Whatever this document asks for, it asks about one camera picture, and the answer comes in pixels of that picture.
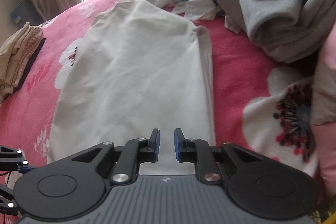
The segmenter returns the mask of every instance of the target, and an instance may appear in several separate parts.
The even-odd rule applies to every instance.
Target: white flower petal
[[[303,79],[301,73],[291,67],[276,67],[268,75],[268,91],[271,96],[279,94],[292,83]]]
[[[55,78],[55,89],[61,90],[64,86],[65,80],[68,77],[70,71],[72,70],[71,64],[64,65],[58,72],[56,78]]]
[[[278,112],[276,109],[278,102],[287,94],[288,86],[311,84],[312,78],[305,78],[298,82],[293,80],[289,85],[284,86],[284,82],[291,79],[290,75],[285,76],[284,72],[293,73],[290,70],[273,70],[270,79],[273,84],[278,83],[277,88],[273,89],[270,97],[257,97],[251,100],[245,107],[242,115],[242,130],[248,145],[258,153],[270,158],[277,157],[280,162],[297,168],[313,175],[317,166],[317,155],[314,152],[310,156],[310,163],[304,163],[302,155],[295,155],[295,146],[280,146],[277,142],[283,129],[280,126],[280,120],[275,119],[273,114]],[[292,75],[292,79],[299,77],[299,74]]]
[[[64,50],[61,57],[59,58],[59,63],[61,65],[71,64],[69,56],[75,52],[75,49],[80,44],[81,40],[82,38],[76,39],[75,41],[71,42],[69,46]]]

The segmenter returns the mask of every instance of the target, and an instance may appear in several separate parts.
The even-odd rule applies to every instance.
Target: gray towel
[[[254,44],[285,63],[317,50],[336,18],[336,0],[217,1]],[[241,9],[233,11],[237,5]]]

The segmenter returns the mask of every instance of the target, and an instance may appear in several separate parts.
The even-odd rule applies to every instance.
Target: pink bedsheet
[[[87,0],[45,25],[46,42],[23,87],[0,106],[0,144],[22,149],[29,164],[46,164],[56,102],[75,60],[78,39],[84,36],[96,13],[112,8],[118,1]],[[246,35],[225,29],[223,18],[196,24],[209,29],[213,44],[217,143],[231,141],[250,148],[242,130],[244,108],[255,97],[270,96],[268,78],[279,64],[251,44]]]

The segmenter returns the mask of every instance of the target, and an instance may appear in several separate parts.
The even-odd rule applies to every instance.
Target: white cloth
[[[172,13],[178,15],[184,13],[184,18],[190,21],[214,20],[220,10],[222,8],[216,6],[213,0],[188,0],[176,4]]]
[[[159,162],[142,174],[192,174],[178,163],[174,129],[215,144],[211,41],[205,27],[145,0],[118,3],[78,47],[51,126],[48,162],[104,141],[161,131]]]
[[[184,14],[184,17],[190,21],[195,20],[214,20],[216,14],[222,10],[220,6],[216,6],[213,0],[147,0],[156,7],[163,8],[165,6],[174,6],[172,13]],[[95,20],[100,18],[105,12],[98,15]]]

